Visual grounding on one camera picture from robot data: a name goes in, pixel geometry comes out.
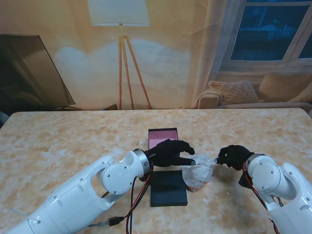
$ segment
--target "black box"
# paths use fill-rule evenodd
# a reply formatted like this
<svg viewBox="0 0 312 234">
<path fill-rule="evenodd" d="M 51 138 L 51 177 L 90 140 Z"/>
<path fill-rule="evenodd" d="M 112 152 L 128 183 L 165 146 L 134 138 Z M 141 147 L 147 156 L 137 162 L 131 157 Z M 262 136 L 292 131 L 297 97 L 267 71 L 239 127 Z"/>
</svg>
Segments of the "black box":
<svg viewBox="0 0 312 234">
<path fill-rule="evenodd" d="M 151 207 L 187 206 L 181 170 L 152 172 L 151 180 Z"/>
</svg>

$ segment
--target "white plastic casing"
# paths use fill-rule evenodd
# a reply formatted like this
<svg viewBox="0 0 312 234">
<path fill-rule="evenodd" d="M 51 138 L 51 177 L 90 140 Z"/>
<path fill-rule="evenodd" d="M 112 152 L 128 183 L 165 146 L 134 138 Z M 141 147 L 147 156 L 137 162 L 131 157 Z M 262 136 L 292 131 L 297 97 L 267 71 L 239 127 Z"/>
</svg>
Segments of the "white plastic casing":
<svg viewBox="0 0 312 234">
<path fill-rule="evenodd" d="M 135 176 L 143 176 L 149 168 L 149 164 L 144 168 L 145 154 L 142 153 L 145 158 L 141 160 L 138 155 L 129 152 L 118 163 L 114 163 L 111 156 L 93 162 L 57 187 L 34 213 L 9 234 L 72 234 L 87 227 L 131 188 L 130 183 Z M 95 175 L 112 194 L 104 198 L 96 194 L 92 187 Z"/>
<path fill-rule="evenodd" d="M 312 233 L 312 186 L 295 166 L 279 167 L 268 156 L 252 156 L 248 174 L 281 234 Z M 280 207 L 273 196 L 291 201 Z"/>
</svg>

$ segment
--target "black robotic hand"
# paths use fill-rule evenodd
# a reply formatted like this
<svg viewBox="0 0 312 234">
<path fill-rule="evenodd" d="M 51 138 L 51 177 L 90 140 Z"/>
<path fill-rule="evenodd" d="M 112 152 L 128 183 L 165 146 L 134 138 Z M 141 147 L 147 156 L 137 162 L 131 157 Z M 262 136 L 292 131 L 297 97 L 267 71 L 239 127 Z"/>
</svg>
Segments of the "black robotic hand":
<svg viewBox="0 0 312 234">
<path fill-rule="evenodd" d="M 180 157 L 181 152 L 195 154 L 189 143 L 183 140 L 165 140 L 157 146 L 145 151 L 149 160 L 158 167 L 195 165 L 193 159 Z"/>
<path fill-rule="evenodd" d="M 217 163 L 220 165 L 226 164 L 228 167 L 233 167 L 235 170 L 240 171 L 251 155 L 254 155 L 254 153 L 241 145 L 229 145 L 220 150 Z"/>
</svg>

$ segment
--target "plastic bag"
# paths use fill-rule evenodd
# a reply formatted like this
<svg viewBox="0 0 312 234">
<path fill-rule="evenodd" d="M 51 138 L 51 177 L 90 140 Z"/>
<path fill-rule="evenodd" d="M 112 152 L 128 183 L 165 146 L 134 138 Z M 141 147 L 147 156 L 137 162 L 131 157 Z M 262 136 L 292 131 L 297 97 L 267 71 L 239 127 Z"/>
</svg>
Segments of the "plastic bag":
<svg viewBox="0 0 312 234">
<path fill-rule="evenodd" d="M 196 165 L 182 167 L 182 177 L 190 190 L 196 192 L 211 180 L 216 158 L 209 158 L 208 155 L 193 155 L 191 159 L 195 160 Z"/>
</svg>

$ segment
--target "marble table surface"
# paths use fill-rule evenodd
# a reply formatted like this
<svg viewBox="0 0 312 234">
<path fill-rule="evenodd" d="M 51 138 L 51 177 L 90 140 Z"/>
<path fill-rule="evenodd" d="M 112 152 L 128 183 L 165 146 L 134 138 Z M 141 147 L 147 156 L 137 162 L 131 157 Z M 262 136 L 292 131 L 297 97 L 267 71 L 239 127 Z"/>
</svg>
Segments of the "marble table surface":
<svg viewBox="0 0 312 234">
<path fill-rule="evenodd" d="M 53 189 L 102 155 L 122 159 L 148 147 L 148 129 L 178 128 L 197 154 L 217 156 L 240 144 L 289 162 L 312 176 L 312 119 L 301 109 L 146 110 L 15 113 L 0 129 L 0 233 L 31 214 Z M 150 192 L 134 212 L 133 233 L 273 234 L 253 193 L 240 187 L 241 172 L 216 166 L 212 180 L 188 205 L 150 207 Z M 135 194 L 142 182 L 136 183 Z M 125 215 L 130 191 L 98 220 Z M 124 233 L 125 222 L 81 234 Z"/>
</svg>

